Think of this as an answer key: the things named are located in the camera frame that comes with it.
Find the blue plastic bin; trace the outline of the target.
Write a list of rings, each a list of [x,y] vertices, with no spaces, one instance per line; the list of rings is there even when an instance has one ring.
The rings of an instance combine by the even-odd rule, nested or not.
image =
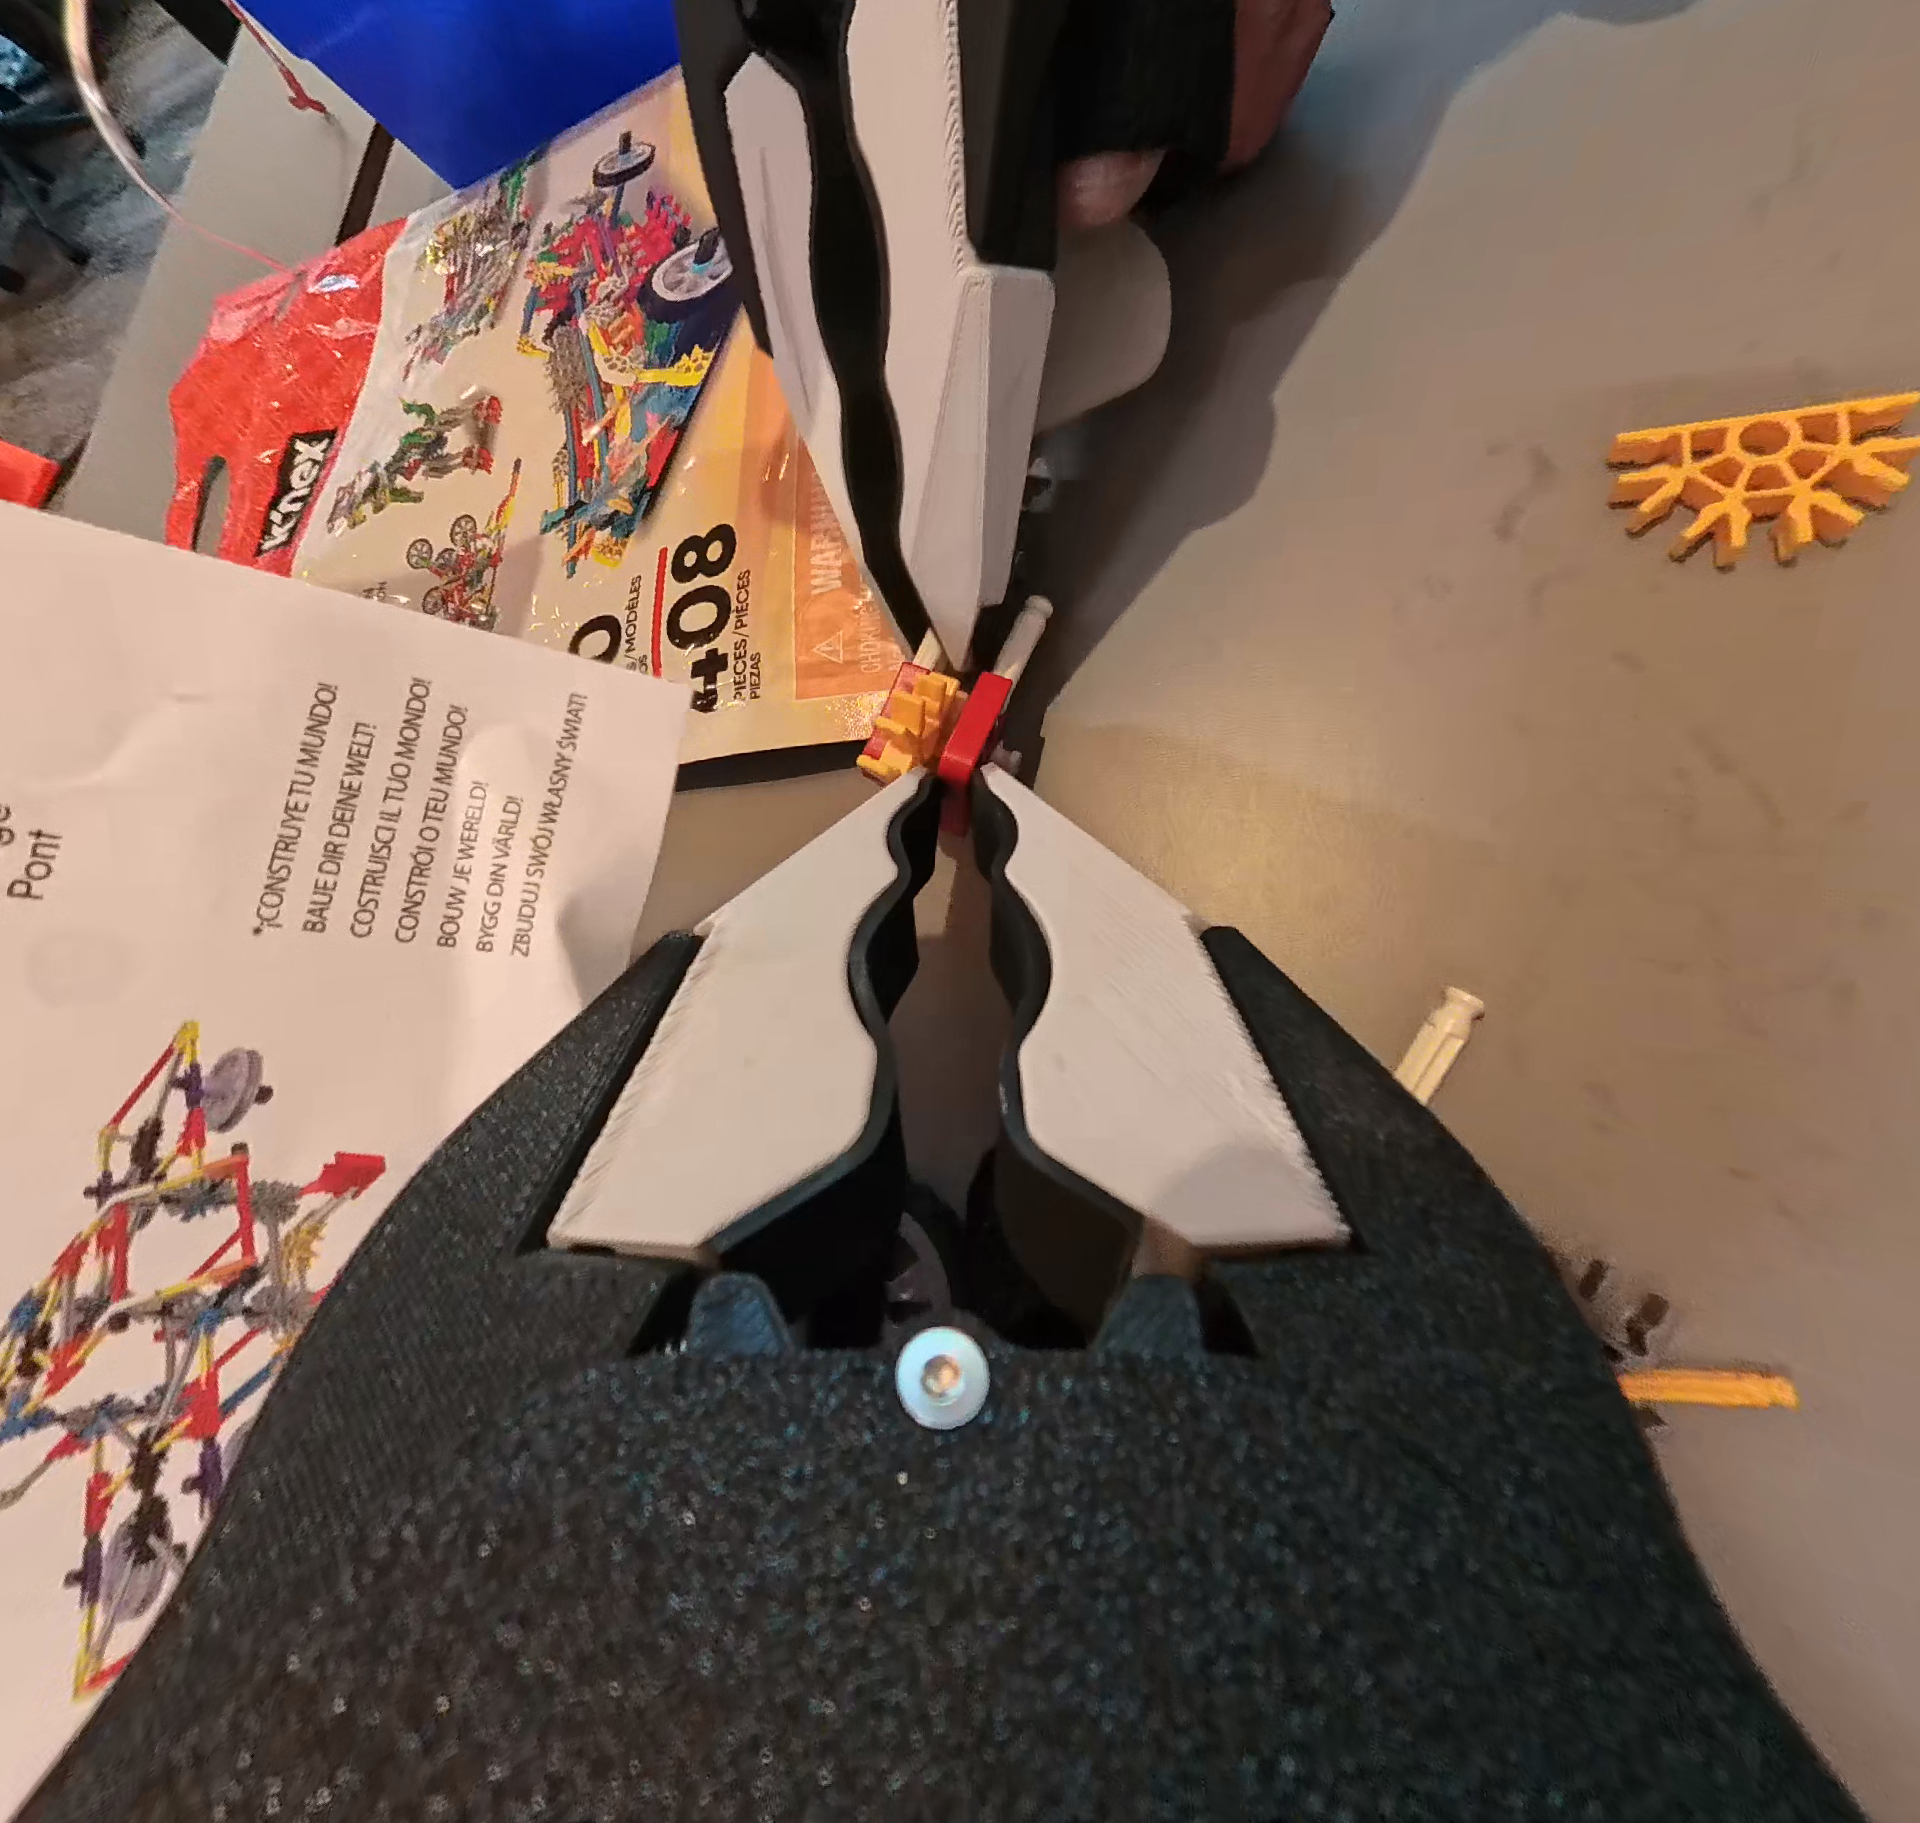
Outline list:
[[[236,0],[453,187],[671,71],[671,0]]]

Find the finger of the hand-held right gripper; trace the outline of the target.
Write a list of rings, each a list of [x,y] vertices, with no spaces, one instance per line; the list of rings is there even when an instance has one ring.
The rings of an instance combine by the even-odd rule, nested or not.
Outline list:
[[[942,650],[969,653],[1012,577],[1055,286],[972,248],[957,0],[854,0],[847,66],[884,261],[899,559]]]
[[[879,570],[858,528],[849,491],[844,392],[815,297],[815,200],[821,175],[815,170],[803,97],[773,60],[750,54],[724,87],[724,111],[763,316],[757,336],[877,610],[899,647],[921,647],[926,630],[909,619],[905,599],[880,594]]]

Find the building instruction sheet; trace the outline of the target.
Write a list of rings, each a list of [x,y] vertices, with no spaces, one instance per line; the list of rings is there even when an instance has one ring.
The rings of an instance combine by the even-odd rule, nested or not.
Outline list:
[[[420,1163],[629,959],[688,694],[5,507],[3,1797]]]

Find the long yellow rod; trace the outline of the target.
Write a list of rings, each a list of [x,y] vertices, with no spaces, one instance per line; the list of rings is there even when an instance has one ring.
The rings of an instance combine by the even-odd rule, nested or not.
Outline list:
[[[1800,1409],[1800,1390],[1770,1371],[1640,1368],[1618,1373],[1619,1395],[1642,1408]]]

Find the connector assembly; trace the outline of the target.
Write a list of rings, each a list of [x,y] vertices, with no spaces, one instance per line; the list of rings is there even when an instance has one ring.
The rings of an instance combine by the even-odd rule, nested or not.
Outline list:
[[[858,771],[877,786],[912,771],[937,771],[964,700],[966,688],[951,670],[937,632],[926,632],[915,653],[899,661],[858,757]]]

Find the grey snowflake connector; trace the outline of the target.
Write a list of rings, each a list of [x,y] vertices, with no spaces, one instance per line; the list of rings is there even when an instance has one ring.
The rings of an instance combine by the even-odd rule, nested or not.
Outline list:
[[[1556,1272],[1616,1377],[1678,1367],[1668,1297],[1614,1259],[1553,1254]]]

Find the colourful toy packaging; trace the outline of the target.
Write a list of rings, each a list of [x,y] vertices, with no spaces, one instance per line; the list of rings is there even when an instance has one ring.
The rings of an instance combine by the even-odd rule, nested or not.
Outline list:
[[[209,305],[105,525],[680,686],[685,786],[858,764],[901,650],[748,328],[676,73]]]

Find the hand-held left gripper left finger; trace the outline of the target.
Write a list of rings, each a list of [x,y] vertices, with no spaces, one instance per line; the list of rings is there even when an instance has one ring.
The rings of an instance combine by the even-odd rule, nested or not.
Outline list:
[[[891,1018],[916,972],[931,778],[847,817],[697,929],[689,966],[547,1230],[552,1248],[743,1255],[836,1208],[898,1121]]]

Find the yellow connector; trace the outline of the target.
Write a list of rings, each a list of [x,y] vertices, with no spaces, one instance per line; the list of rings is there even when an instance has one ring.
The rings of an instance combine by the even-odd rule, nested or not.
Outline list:
[[[1619,432],[1608,505],[1631,535],[1668,531],[1668,559],[1739,565],[1752,539],[1791,565],[1839,549],[1909,484],[1917,395],[1765,410]]]

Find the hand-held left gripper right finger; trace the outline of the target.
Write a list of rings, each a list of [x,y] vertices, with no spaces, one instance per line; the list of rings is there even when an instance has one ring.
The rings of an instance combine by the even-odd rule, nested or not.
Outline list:
[[[972,845],[1019,1160],[1206,1255],[1348,1244],[1186,906],[995,764],[972,780]]]

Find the person's right hand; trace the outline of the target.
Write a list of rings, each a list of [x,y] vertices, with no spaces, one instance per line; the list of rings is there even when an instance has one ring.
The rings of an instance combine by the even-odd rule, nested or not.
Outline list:
[[[1074,0],[1058,56],[1066,230],[1250,168],[1299,99],[1331,0]]]

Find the short white spacer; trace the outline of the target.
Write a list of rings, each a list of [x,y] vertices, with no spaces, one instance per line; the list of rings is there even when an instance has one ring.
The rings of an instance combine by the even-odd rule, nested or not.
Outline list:
[[[1484,1003],[1477,995],[1447,985],[1404,1049],[1394,1067],[1394,1081],[1411,1100],[1430,1106],[1483,1016]]]

